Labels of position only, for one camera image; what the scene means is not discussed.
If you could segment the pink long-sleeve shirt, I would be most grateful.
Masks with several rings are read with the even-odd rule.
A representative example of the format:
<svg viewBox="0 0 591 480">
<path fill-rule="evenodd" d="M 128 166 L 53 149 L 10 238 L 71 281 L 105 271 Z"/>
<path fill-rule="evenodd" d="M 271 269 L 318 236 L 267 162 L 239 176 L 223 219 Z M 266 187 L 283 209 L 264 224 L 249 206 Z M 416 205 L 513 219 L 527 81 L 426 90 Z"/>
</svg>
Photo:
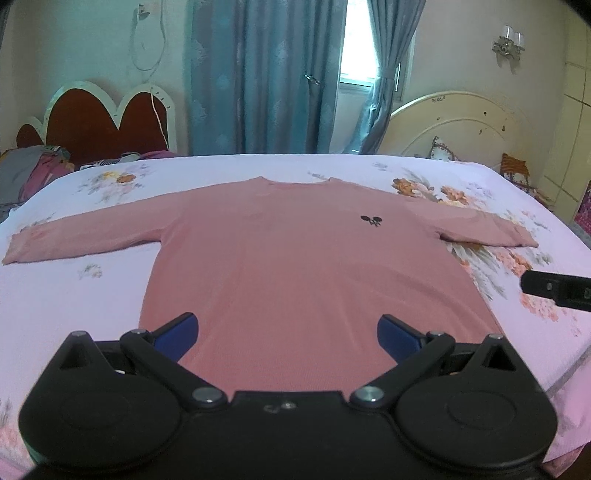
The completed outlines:
<svg viewBox="0 0 591 480">
<path fill-rule="evenodd" d="M 25 228 L 4 263 L 156 243 L 140 325 L 193 313 L 184 368 L 228 394 L 348 393 L 393 365 L 377 341 L 384 314 L 461 342 L 499 331 L 450 241 L 534 245 L 523 226 L 479 210 L 338 179 L 260 177 Z"/>
</svg>

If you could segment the pile of clothes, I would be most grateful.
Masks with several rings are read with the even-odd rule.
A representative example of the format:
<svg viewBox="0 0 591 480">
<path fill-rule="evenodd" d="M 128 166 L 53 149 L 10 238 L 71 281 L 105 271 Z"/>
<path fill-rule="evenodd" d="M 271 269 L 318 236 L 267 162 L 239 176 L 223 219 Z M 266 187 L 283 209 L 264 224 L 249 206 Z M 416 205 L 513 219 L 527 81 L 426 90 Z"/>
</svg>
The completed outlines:
<svg viewBox="0 0 591 480">
<path fill-rule="evenodd" d="M 36 145 L 1 155 L 1 221 L 51 182 L 75 171 L 59 146 Z"/>
</svg>

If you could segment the cream wardrobe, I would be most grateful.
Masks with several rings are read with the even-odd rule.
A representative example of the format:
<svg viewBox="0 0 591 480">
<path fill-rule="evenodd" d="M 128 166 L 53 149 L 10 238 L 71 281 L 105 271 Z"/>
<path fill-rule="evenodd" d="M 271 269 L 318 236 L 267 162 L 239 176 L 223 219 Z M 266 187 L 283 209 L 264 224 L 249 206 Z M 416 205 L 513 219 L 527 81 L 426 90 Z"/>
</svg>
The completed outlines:
<svg viewBox="0 0 591 480">
<path fill-rule="evenodd" d="M 554 214 L 570 223 L 590 181 L 590 27 L 570 12 L 566 34 L 562 108 L 538 187 Z"/>
</svg>

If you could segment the white floral bed sheet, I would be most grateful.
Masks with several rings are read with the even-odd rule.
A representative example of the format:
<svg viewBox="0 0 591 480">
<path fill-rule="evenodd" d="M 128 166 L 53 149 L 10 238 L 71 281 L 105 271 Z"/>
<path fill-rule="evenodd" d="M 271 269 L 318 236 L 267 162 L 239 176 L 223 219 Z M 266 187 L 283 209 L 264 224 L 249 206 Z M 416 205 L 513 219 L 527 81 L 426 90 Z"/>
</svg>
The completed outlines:
<svg viewBox="0 0 591 480">
<path fill-rule="evenodd" d="M 505 333 L 551 396 L 559 418 L 550 461 L 559 467 L 590 439 L 590 316 L 527 296 L 527 267 L 588 276 L 589 248 L 537 200 L 477 163 L 385 155 L 237 155 L 136 161 L 62 177 L 1 225 L 8 243 L 22 228 L 160 194 L 263 176 L 280 182 L 339 178 L 401 195 L 491 212 L 523 225 L 533 249 L 453 246 Z M 136 327 L 157 247 L 5 266 L 1 270 L 1 475 L 32 466 L 17 415 L 64 337 L 86 330 L 112 339 Z"/>
</svg>

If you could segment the orange patterned pillow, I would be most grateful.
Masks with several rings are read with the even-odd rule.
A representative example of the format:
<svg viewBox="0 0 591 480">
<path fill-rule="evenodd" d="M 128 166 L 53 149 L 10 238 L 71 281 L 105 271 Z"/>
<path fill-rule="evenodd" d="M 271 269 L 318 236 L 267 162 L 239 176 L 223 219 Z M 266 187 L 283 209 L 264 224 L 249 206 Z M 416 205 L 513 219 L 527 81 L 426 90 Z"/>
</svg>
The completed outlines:
<svg viewBox="0 0 591 480">
<path fill-rule="evenodd" d="M 506 153 L 502 156 L 500 174 L 513 185 L 528 191 L 530 185 L 530 172 L 527 163 Z"/>
</svg>

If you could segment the cream round headboard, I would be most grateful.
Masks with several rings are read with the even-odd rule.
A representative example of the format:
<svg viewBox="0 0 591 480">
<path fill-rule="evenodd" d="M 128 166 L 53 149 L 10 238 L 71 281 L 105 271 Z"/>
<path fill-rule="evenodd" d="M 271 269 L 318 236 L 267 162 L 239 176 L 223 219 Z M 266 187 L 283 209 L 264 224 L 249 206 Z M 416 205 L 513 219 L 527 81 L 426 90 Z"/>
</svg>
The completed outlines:
<svg viewBox="0 0 591 480">
<path fill-rule="evenodd" d="M 500 169 L 507 154 L 528 160 L 531 125 L 483 95 L 444 91 L 413 100 L 391 114 L 380 155 L 427 158 L 439 139 L 464 162 Z"/>
</svg>

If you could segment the patterned cushion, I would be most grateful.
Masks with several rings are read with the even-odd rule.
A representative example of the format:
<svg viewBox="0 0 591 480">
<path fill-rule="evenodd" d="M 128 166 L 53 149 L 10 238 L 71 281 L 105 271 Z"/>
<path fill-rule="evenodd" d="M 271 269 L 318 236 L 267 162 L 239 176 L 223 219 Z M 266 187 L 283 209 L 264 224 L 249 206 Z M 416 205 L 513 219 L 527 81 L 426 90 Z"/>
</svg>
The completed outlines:
<svg viewBox="0 0 591 480">
<path fill-rule="evenodd" d="M 455 162 L 458 160 L 457 155 L 446 145 L 446 143 L 439 137 L 435 136 L 430 150 L 430 158 L 439 161 Z"/>
</svg>

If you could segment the red white scalloped headboard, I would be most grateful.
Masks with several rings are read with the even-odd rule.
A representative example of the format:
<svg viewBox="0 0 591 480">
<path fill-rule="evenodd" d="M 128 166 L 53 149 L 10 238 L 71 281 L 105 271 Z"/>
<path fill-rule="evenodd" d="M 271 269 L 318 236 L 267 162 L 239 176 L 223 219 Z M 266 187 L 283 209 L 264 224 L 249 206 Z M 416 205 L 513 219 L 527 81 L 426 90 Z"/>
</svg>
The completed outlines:
<svg viewBox="0 0 591 480">
<path fill-rule="evenodd" d="M 124 153 L 175 152 L 175 119 L 171 97 L 157 85 L 138 85 L 116 103 L 98 85 L 74 81 L 55 92 L 41 119 L 21 125 L 16 146 L 63 147 L 78 167 Z"/>
</svg>

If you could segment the teal curtain left panel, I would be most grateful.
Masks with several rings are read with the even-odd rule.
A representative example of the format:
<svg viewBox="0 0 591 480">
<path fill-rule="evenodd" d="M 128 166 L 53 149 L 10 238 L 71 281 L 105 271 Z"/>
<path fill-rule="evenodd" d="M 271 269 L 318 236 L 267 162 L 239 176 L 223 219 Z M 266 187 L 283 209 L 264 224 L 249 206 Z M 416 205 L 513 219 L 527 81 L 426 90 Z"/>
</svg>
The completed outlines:
<svg viewBox="0 0 591 480">
<path fill-rule="evenodd" d="M 329 151 L 345 1 L 194 1 L 193 155 Z"/>
</svg>

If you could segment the teal curtain panel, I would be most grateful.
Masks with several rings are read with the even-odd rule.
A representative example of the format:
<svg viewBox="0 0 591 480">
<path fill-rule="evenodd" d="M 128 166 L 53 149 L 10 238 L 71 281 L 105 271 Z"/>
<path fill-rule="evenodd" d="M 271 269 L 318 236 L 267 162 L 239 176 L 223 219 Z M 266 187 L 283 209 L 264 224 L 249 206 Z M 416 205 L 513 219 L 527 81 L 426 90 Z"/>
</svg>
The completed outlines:
<svg viewBox="0 0 591 480">
<path fill-rule="evenodd" d="M 329 151 L 345 1 L 194 1 L 193 155 Z"/>
<path fill-rule="evenodd" d="M 396 72 L 417 30 L 425 1 L 369 1 L 377 56 L 377 77 L 368 98 L 368 110 L 360 118 L 360 154 L 374 154 L 384 139 L 396 93 Z"/>
</svg>

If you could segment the teal curtain right panel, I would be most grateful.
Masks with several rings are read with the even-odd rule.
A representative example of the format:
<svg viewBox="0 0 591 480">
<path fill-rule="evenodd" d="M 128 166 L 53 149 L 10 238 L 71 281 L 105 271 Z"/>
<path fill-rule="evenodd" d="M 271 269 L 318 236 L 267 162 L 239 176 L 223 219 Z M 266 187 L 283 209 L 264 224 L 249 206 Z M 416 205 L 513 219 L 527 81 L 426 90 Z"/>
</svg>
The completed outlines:
<svg viewBox="0 0 591 480">
<path fill-rule="evenodd" d="M 396 93 L 396 72 L 417 30 L 425 1 L 369 1 L 377 56 L 377 77 L 368 98 L 368 110 L 360 118 L 360 154 L 374 154 L 384 139 Z"/>
</svg>

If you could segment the wall sconce lamp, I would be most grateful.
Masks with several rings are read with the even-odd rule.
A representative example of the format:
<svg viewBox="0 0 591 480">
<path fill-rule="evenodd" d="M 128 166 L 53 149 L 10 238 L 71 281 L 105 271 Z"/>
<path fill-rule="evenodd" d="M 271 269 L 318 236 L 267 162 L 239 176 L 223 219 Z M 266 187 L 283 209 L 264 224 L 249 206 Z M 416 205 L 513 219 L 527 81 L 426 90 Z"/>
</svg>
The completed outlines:
<svg viewBox="0 0 591 480">
<path fill-rule="evenodd" d="M 492 51 L 508 60 L 519 62 L 521 54 L 525 50 L 525 37 L 521 32 L 515 31 L 510 25 L 505 25 L 502 33 L 493 42 Z"/>
</svg>

